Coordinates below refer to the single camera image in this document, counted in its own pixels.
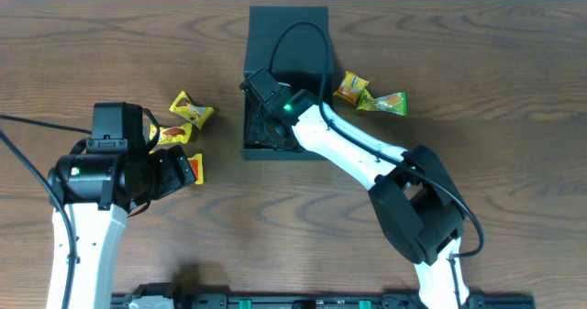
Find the yellow orange snack packet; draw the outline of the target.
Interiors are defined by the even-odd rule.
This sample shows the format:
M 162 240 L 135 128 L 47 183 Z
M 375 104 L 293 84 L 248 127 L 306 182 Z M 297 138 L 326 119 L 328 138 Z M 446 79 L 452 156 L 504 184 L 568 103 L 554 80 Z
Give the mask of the yellow orange snack packet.
M 188 162 L 192 168 L 192 171 L 195 176 L 195 184 L 203 184 L 204 183 L 204 168 L 203 168 L 203 155 L 201 153 L 197 153 L 191 158 L 188 159 Z

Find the green yellow snack packet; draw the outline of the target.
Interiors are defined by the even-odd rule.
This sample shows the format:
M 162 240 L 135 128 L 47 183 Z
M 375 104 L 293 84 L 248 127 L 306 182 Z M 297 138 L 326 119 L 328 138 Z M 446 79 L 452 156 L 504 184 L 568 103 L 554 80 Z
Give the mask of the green yellow snack packet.
M 375 98 L 367 89 L 364 89 L 357 102 L 356 109 L 372 112 L 387 112 L 399 116 L 406 116 L 407 99 L 405 92 L 388 94 Z

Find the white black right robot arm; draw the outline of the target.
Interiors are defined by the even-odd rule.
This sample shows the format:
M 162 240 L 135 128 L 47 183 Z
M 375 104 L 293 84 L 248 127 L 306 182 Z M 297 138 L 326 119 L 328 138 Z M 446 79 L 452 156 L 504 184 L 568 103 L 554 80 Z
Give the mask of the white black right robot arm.
M 277 134 L 330 160 L 367 190 L 383 234 L 415 266 L 424 307 L 467 304 L 460 244 L 464 221 L 476 218 L 432 150 L 374 138 L 306 90 L 292 94 L 279 85 L 266 94 L 243 93 Z

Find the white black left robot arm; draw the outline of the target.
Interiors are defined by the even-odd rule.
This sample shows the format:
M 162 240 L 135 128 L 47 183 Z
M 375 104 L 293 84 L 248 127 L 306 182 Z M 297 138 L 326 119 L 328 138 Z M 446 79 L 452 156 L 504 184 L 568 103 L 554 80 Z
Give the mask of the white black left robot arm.
M 127 220 L 154 201 L 193 184 L 179 145 L 149 152 L 100 149 L 88 143 L 50 171 L 59 205 L 53 213 L 54 250 L 47 306 L 107 308 Z

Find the yellow Apollo cake packet middle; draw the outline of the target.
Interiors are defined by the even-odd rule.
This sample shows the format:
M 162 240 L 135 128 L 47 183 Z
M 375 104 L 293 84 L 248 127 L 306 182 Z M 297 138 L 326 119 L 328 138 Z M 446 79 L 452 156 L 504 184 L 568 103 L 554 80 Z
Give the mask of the yellow Apollo cake packet middle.
M 150 125 L 150 139 L 154 139 L 159 133 L 158 145 L 186 144 L 192 135 L 193 124 L 184 123 L 174 127 L 155 127 Z

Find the yellow apollo cake packet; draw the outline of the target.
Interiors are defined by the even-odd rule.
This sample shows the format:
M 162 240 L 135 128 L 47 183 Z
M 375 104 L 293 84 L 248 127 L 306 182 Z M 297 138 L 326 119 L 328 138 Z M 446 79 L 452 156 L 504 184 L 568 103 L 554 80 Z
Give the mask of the yellow apollo cake packet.
M 174 127 L 155 127 L 150 125 L 150 139 L 154 139 L 159 133 L 158 145 L 186 144 L 192 135 L 193 124 L 184 123 Z
M 170 106 L 170 111 L 201 129 L 215 112 L 213 107 L 195 105 L 190 96 L 181 91 Z

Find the yellow Apollo cake packet far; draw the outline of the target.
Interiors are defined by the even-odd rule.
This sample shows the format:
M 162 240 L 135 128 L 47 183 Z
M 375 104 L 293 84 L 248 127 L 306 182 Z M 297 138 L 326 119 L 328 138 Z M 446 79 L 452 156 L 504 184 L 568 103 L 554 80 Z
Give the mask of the yellow Apollo cake packet far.
M 181 91 L 170 106 L 170 111 L 201 129 L 215 112 L 213 107 L 195 105 L 190 96 Z

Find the black open gift box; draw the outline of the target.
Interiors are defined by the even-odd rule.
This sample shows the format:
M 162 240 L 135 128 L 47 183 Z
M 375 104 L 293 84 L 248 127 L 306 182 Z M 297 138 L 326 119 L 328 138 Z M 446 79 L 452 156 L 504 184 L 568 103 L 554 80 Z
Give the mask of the black open gift box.
M 259 68 L 292 86 L 293 92 L 306 89 L 319 95 L 325 66 L 323 36 L 329 35 L 326 6 L 252 6 L 249 9 L 249 36 L 243 75 Z M 244 104 L 244 160 L 322 160 L 304 150 L 293 137 L 273 139 L 256 106 Z

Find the yellow Le-mond biscuit packet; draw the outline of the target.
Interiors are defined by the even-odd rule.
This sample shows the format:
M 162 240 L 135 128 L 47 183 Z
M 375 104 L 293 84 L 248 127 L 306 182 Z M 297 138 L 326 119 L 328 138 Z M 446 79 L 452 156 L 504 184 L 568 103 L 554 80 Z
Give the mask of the yellow Le-mond biscuit packet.
M 369 80 L 361 78 L 356 73 L 345 71 L 345 76 L 338 89 L 334 92 L 334 96 L 356 105 L 369 83 Z

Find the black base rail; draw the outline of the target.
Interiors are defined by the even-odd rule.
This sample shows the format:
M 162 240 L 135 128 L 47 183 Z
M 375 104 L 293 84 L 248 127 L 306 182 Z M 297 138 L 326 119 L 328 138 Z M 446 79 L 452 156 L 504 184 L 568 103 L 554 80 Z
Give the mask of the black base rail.
M 189 293 L 171 283 L 141 284 L 134 292 L 114 294 L 112 309 L 418 309 L 424 305 L 409 292 L 369 295 L 230 295 Z

